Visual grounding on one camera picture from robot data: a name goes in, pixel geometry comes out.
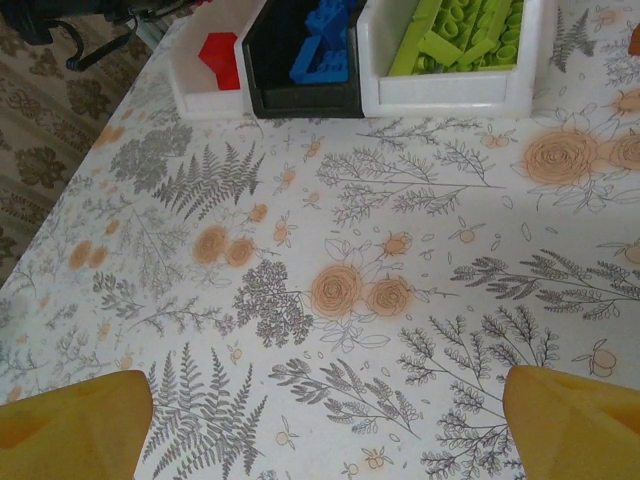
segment lime green building block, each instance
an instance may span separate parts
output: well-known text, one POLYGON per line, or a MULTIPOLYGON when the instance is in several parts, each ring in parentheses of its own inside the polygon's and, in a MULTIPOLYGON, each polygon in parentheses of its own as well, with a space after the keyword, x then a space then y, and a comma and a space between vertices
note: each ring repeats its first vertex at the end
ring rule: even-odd
POLYGON ((510 3, 511 0, 488 0, 484 3, 471 30, 471 41, 457 60, 460 65, 469 65, 495 47, 509 15, 510 3))
POLYGON ((389 76, 397 77, 414 73, 414 67, 420 56, 418 42, 422 38, 424 29, 424 21, 412 22, 409 25, 398 49, 398 53, 396 53, 396 58, 391 65, 391 70, 389 70, 389 76))

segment red building block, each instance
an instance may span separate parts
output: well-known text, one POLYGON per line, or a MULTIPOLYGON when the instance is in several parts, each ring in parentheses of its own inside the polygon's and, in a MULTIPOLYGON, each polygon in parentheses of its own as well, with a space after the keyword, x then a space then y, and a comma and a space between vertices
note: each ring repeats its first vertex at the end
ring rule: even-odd
POLYGON ((240 79, 236 68, 236 55, 233 45, 238 37, 235 33, 210 33, 204 42, 198 57, 216 75, 220 90, 240 89, 240 79))

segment gray fern illustration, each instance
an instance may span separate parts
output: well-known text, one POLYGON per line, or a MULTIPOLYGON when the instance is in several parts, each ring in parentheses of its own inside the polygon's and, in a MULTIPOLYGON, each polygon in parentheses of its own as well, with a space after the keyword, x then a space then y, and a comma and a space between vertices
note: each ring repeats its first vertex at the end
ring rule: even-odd
POLYGON ((31 349, 25 353, 0 342, 0 378, 8 378, 13 383, 47 364, 38 362, 31 349))
POLYGON ((371 130, 369 133, 359 133, 361 137, 375 138, 382 150, 389 152, 402 152, 409 145, 409 141, 418 140, 423 145, 439 145, 437 135, 446 131, 464 132, 474 128, 480 128, 481 124, 474 119, 424 118, 419 123, 413 124, 411 120, 393 120, 387 125, 371 130))
POLYGON ((123 320, 122 326, 127 326, 128 330, 145 325, 162 337, 167 324, 175 326, 179 334, 188 327, 202 333, 205 327, 212 326, 225 336, 235 327, 233 317, 222 314, 220 308, 196 309, 199 297, 180 302, 178 297, 172 296, 152 305, 143 302, 134 283, 126 279, 118 281, 113 274, 96 272, 93 276, 93 291, 102 295, 102 310, 114 311, 115 316, 123 320))
POLYGON ((120 181, 133 180, 136 194, 150 192, 167 175, 167 158, 187 151, 193 129, 176 124, 147 133, 142 141, 125 143, 111 161, 110 172, 120 181))
POLYGON ((504 383, 504 373, 516 365, 552 367, 558 360, 558 336, 537 322, 525 306, 515 313, 500 307, 497 316, 485 315, 478 331, 467 333, 467 320, 438 321, 429 317, 433 334, 423 328, 402 329, 400 340, 409 348, 398 364, 408 372, 406 383, 427 385, 442 378, 450 381, 451 408, 437 425, 435 440, 441 451, 422 454, 430 480, 494 477, 503 470, 514 471, 514 480, 523 479, 522 465, 506 419, 502 414, 502 392, 488 388, 487 380, 504 383), (438 349, 444 341, 448 346, 438 349), (496 369, 503 373, 495 374, 496 369))
POLYGON ((607 86, 619 87, 640 82, 640 57, 628 53, 635 27, 634 23, 627 21, 627 25, 620 32, 622 38, 602 46, 602 53, 607 55, 604 62, 607 69, 607 86))
POLYGON ((256 333, 265 347, 283 347, 293 337, 300 345, 309 335, 313 316, 305 314, 301 291, 287 290, 287 268, 282 262, 263 260, 242 277, 234 308, 238 310, 238 326, 260 319, 256 333))
POLYGON ((300 403, 315 405, 324 400, 332 422, 351 425, 360 435, 378 432, 378 420, 391 422, 418 437, 412 422, 419 418, 416 409, 400 390, 393 390, 379 378, 363 382, 344 360, 320 368, 324 379, 311 377, 311 367, 304 360, 292 358, 286 365, 272 368, 269 378, 279 380, 282 387, 291 386, 291 393, 300 403))
POLYGON ((485 180, 491 165, 488 158, 467 147, 463 142, 446 142, 435 154, 440 166, 455 166, 467 172, 479 183, 452 184, 439 182, 435 163, 411 154, 400 154, 388 160, 377 151, 354 148, 352 153, 325 155, 316 175, 329 187, 342 191, 335 207, 334 222, 353 225, 371 216, 373 210, 392 201, 395 212, 423 211, 431 215, 446 215, 460 204, 460 194, 470 188, 495 188, 485 180))
POLYGON ((185 220, 196 211, 199 211, 198 219, 202 220, 211 209, 225 200, 232 198, 237 204, 245 190, 253 195, 265 154, 255 161, 254 143, 240 161, 238 151, 228 143, 226 145, 224 160, 220 160, 207 145, 201 162, 194 155, 188 168, 182 163, 175 178, 169 176, 153 196, 175 213, 186 208, 185 220))
POLYGON ((620 304, 640 305, 640 270, 629 271, 603 261, 597 268, 584 268, 550 250, 532 257, 520 262, 530 273, 516 273, 502 260, 480 257, 471 265, 456 268, 452 280, 469 282, 467 287, 485 285, 498 299, 521 300, 536 293, 547 304, 545 310, 581 312, 585 320, 618 317, 620 304), (543 288, 545 285, 559 289, 543 288))
POLYGON ((562 73, 567 72, 567 62, 576 49, 587 57, 593 57, 596 41, 589 40, 587 34, 588 19, 589 9, 587 8, 573 26, 567 30, 564 24, 562 9, 558 7, 558 30, 556 40, 553 43, 551 62, 558 67, 562 73))
POLYGON ((153 478, 173 468, 175 479, 190 478, 195 472, 220 465, 227 480, 236 461, 242 459, 244 472, 251 474, 253 463, 261 453, 255 447, 256 430, 267 402, 248 410, 253 366, 240 390, 233 396, 227 390, 227 376, 215 350, 211 349, 213 374, 207 386, 202 372, 191 355, 189 343, 182 349, 179 371, 172 355, 164 362, 162 379, 156 376, 154 362, 148 374, 154 413, 151 432, 142 460, 147 462, 160 452, 153 478))

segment orange flower print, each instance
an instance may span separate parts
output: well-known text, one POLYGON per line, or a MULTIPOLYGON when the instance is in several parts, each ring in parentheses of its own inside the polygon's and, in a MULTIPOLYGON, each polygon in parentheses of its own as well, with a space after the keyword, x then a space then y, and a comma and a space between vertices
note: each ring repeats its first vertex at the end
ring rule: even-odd
POLYGON ((89 257, 89 266, 91 268, 98 268, 100 267, 100 265, 102 265, 105 261, 105 259, 107 258, 107 254, 109 252, 107 251, 106 247, 102 246, 99 248, 96 248, 93 253, 91 253, 91 257, 89 257))
POLYGON ((410 299, 411 288, 404 278, 387 278, 373 286, 367 305, 381 317, 393 317, 406 310, 410 299))
POLYGON ((311 143, 305 143, 302 145, 303 148, 307 149, 307 153, 304 154, 302 160, 306 162, 311 157, 315 157, 318 154, 320 147, 322 146, 322 144, 320 143, 322 142, 322 140, 324 140, 324 137, 317 137, 315 133, 312 134, 311 143))
POLYGON ((71 270, 79 270, 83 267, 85 262, 89 259, 91 246, 92 243, 90 240, 84 240, 76 245, 73 252, 71 252, 71 257, 69 258, 69 268, 71 270))
POLYGON ((586 355, 580 355, 572 359, 572 362, 582 362, 584 360, 589 361, 589 373, 597 377, 610 377, 613 373, 613 369, 618 363, 616 356, 609 350, 604 350, 602 346, 607 343, 607 339, 598 340, 593 345, 593 353, 587 353, 586 355))
POLYGON ((289 212, 280 216, 280 220, 276 222, 276 231, 273 233, 273 239, 278 242, 278 246, 284 244, 288 248, 291 248, 291 240, 289 239, 289 236, 291 235, 291 231, 296 230, 298 226, 291 225, 288 221, 289 212))
POLYGON ((583 132, 549 133, 529 145, 524 167, 535 182, 570 185, 589 173, 597 158, 596 147, 596 142, 583 132))
POLYGON ((404 255, 411 248, 413 238, 407 232, 389 233, 389 239, 382 244, 382 250, 385 256, 394 257, 396 255, 404 255))
POLYGON ((295 167, 290 167, 288 163, 285 163, 283 172, 280 175, 273 177, 273 179, 276 182, 279 182, 278 188, 276 188, 276 191, 273 192, 273 194, 275 195, 277 193, 284 192, 286 189, 288 189, 291 186, 291 183, 293 183, 293 180, 295 178, 296 178, 295 167))
POLYGON ((251 223, 260 223, 267 216, 268 208, 264 203, 256 205, 253 210, 249 212, 249 221, 251 223))
POLYGON ((210 265, 224 254, 227 246, 227 231, 224 227, 205 228, 193 247, 193 259, 200 265, 210 265))
POLYGON ((632 133, 603 143, 598 154, 616 167, 640 171, 640 135, 632 133))
POLYGON ((362 279, 352 267, 332 265, 318 274, 311 285, 311 305, 320 315, 340 318, 360 298, 362 279))
POLYGON ((20 385, 16 385, 7 395, 7 403, 15 402, 22 395, 22 387, 20 385))
POLYGON ((40 299, 40 304, 39 304, 40 310, 44 310, 45 308, 47 308, 47 305, 49 305, 50 299, 51 299, 51 296, 49 294, 45 295, 40 299))
POLYGON ((365 462, 367 462, 371 470, 382 468, 385 463, 393 465, 393 461, 384 454, 384 447, 382 447, 379 452, 375 448, 372 451, 363 448, 362 452, 367 456, 365 462))
POLYGON ((118 227, 120 227, 120 220, 116 218, 114 220, 111 220, 109 225, 107 225, 107 228, 105 228, 104 233, 106 233, 107 235, 113 235, 118 231, 118 227))
POLYGON ((612 106, 620 116, 640 114, 640 88, 626 93, 620 92, 620 98, 613 102, 612 106))
POLYGON ((253 240, 240 238, 229 243, 224 252, 224 258, 232 267, 241 267, 251 260, 253 250, 253 240))

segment table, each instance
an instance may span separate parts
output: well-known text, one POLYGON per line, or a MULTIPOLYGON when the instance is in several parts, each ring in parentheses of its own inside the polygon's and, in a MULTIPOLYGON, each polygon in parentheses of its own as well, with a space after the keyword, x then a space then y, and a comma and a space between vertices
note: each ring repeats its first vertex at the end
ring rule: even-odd
POLYGON ((175 25, 0 292, 0 401, 143 370, 138 480, 524 478, 510 366, 640 388, 640 6, 559 14, 519 121, 183 123, 175 25))

